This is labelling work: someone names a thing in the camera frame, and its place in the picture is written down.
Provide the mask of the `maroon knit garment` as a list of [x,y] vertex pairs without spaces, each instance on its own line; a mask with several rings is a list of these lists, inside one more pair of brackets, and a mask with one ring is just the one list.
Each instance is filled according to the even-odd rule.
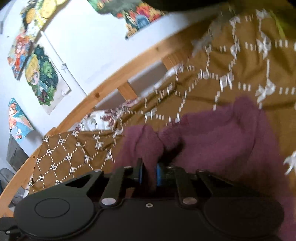
[[207,170],[275,197],[285,218],[282,240],[295,240],[295,198],[288,186],[280,149],[265,113],[247,97],[215,111],[188,113],[180,122],[155,131],[150,125],[126,128],[115,156],[115,168],[142,159],[152,184],[158,161],[189,173]]

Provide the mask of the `white floral bedsheet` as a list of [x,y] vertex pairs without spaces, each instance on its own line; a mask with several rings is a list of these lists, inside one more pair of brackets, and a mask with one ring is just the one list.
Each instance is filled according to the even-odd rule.
[[[221,32],[222,26],[228,20],[228,15],[217,16],[217,18],[214,19],[213,23],[211,23],[209,26],[210,31],[208,33],[205,33],[204,36],[200,39],[192,41],[193,50],[189,54],[189,57],[176,66],[172,67],[171,69],[168,69],[168,71],[166,72],[166,76],[169,76],[171,73],[175,73],[177,69],[181,68],[186,61],[196,55],[197,52],[200,51],[206,44],[211,43],[214,37]],[[103,110],[96,110],[95,106],[93,111],[86,114],[86,116],[82,118],[81,121],[75,123],[70,129],[77,128],[81,131],[108,130],[112,127],[112,121],[115,120],[115,117],[118,113],[122,113],[126,108],[131,107],[133,104],[136,104],[139,101],[139,96],[137,96],[135,99],[125,99],[125,102],[119,107],[119,112],[115,111],[111,114],[107,114]]]

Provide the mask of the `small cartoon poster lower left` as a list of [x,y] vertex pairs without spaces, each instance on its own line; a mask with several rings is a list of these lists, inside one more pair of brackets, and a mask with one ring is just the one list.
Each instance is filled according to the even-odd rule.
[[20,143],[34,128],[14,98],[10,100],[8,107],[10,134]]

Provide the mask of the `blond character poster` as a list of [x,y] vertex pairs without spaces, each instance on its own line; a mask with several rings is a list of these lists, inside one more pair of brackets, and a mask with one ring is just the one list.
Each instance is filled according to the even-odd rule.
[[35,45],[27,61],[25,78],[47,114],[71,91],[44,47],[39,44]]

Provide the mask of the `brown PF patterned blanket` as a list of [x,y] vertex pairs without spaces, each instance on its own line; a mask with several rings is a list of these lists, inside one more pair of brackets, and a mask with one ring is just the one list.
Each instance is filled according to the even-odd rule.
[[126,128],[150,125],[155,131],[180,122],[188,113],[215,111],[247,97],[262,110],[278,142],[288,184],[295,187],[295,29],[265,10],[235,16],[221,33],[147,97],[118,113],[108,130],[44,137],[29,192],[91,170],[110,172]]

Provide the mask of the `colourful cartoon poster right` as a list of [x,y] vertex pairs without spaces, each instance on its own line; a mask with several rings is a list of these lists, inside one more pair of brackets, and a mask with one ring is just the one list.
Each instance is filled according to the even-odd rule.
[[127,27],[125,39],[167,14],[143,1],[90,0],[88,3],[100,15],[111,14],[118,19],[124,19]]

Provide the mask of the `red cartoon poster upper left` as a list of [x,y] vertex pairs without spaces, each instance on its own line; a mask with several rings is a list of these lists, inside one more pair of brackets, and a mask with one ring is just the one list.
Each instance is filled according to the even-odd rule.
[[26,33],[20,32],[11,46],[7,60],[15,79],[20,78],[32,44],[33,42],[30,37]]

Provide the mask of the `yellow cartoon poster top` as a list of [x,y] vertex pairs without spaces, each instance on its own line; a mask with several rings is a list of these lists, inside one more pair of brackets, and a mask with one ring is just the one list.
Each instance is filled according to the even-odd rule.
[[66,2],[66,0],[28,1],[28,5],[20,12],[24,29],[28,31],[30,27],[36,26],[41,29],[57,8]]

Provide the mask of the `lime green cloth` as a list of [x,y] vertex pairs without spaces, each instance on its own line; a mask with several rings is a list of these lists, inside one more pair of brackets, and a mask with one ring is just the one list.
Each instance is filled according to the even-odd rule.
[[272,18],[275,20],[275,24],[276,24],[276,27],[278,29],[281,39],[286,39],[285,32],[283,30],[282,25],[280,24],[279,18],[276,16],[276,14],[272,10],[270,10],[269,13],[272,16]]

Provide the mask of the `wooden bed frame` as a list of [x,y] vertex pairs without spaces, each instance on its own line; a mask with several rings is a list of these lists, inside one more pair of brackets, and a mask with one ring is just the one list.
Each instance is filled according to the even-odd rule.
[[[155,44],[147,51],[141,53],[133,60],[126,63],[113,75],[103,81],[95,90],[85,97],[68,116],[58,125],[48,131],[52,136],[60,132],[69,130],[75,123],[79,122],[86,114],[93,111],[94,107],[107,97],[114,90],[118,90],[126,100],[135,99],[137,94],[129,83],[129,79],[141,73],[156,61],[162,61],[167,69],[171,69],[189,57],[193,50],[192,41],[200,39],[205,33],[210,31],[210,24],[217,18],[217,14],[208,16],[200,22],[190,25],[186,29],[168,37]],[[37,148],[31,156],[24,162],[21,168],[13,176],[1,194],[1,216],[12,217],[13,211],[9,209],[16,191],[20,187],[25,187],[34,171],[36,158],[40,152]]]

